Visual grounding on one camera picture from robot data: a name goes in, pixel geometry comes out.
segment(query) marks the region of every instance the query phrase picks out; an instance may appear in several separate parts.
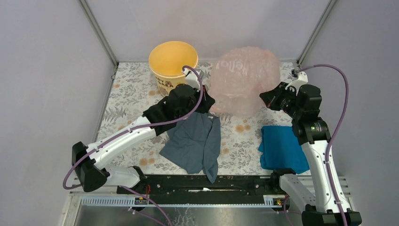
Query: floral tablecloth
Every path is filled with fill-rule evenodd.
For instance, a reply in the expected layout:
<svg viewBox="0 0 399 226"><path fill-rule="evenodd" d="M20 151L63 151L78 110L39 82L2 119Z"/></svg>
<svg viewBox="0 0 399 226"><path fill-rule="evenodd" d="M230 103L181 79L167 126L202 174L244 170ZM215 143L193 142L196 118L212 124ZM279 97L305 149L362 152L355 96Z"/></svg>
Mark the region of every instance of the floral tablecloth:
<svg viewBox="0 0 399 226"><path fill-rule="evenodd" d="M292 63L281 63L281 80L290 82ZM199 63L205 72L203 83L208 86L212 65ZM142 115L149 106L162 99L148 63L120 63L113 88L103 116L98 139L105 138L124 128ZM283 112L275 112L265 106L254 117L236 117L228 113L215 114L220 117L222 144L218 175L269 175L270 170L260 166L260 129L264 125L291 126L291 119ZM187 174L159 154L168 141L166 133L142 142L118 156L111 164L129 167L140 166L145 174Z"/></svg>

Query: translucent plastic bag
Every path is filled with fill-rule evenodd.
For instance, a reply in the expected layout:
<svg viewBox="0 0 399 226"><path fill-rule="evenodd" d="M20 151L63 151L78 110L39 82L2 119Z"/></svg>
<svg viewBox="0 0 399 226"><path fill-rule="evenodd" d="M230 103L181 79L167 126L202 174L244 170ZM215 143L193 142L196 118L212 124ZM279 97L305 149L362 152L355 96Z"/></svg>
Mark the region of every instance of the translucent plastic bag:
<svg viewBox="0 0 399 226"><path fill-rule="evenodd" d="M263 104L260 93L280 83L280 60L269 50L233 49L212 67L209 94L216 100L211 111L253 116Z"/></svg>

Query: white wall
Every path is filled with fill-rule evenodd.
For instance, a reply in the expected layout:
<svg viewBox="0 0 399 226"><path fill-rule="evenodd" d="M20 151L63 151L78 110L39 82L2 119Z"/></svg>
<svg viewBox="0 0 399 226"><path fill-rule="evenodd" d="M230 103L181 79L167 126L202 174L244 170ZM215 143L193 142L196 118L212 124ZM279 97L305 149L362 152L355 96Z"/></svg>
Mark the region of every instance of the white wall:
<svg viewBox="0 0 399 226"><path fill-rule="evenodd" d="M339 1L304 64L333 64L348 76L348 111L333 152L364 226L398 225L398 24L397 0ZM307 72L321 88L321 116L333 130L343 80L332 69Z"/></svg>
<svg viewBox="0 0 399 226"><path fill-rule="evenodd" d="M77 1L1 1L0 31L0 225L54 226L112 65Z"/></svg>
<svg viewBox="0 0 399 226"><path fill-rule="evenodd" d="M120 61L148 60L169 40L192 44L201 59L246 46L282 59L301 54L328 0L88 0Z"/></svg>

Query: blue towel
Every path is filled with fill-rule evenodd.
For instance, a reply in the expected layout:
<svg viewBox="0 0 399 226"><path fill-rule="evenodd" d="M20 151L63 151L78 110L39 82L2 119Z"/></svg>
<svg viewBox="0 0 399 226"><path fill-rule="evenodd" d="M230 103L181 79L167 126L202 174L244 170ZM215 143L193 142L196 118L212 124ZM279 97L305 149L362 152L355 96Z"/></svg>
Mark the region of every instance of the blue towel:
<svg viewBox="0 0 399 226"><path fill-rule="evenodd" d="M266 170L291 168L300 174L309 164L290 126L263 126L259 151L261 167Z"/></svg>

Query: gray cloth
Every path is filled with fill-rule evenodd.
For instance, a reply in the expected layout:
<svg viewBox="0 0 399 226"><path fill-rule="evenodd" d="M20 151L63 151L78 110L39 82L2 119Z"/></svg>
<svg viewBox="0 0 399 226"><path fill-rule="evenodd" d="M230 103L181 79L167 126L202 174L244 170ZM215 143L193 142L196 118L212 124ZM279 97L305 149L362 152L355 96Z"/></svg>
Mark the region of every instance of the gray cloth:
<svg viewBox="0 0 399 226"><path fill-rule="evenodd" d="M204 173L211 183L217 176L220 154L220 120L206 113L194 112L188 119L168 130L169 141L160 155L185 169L187 173Z"/></svg>

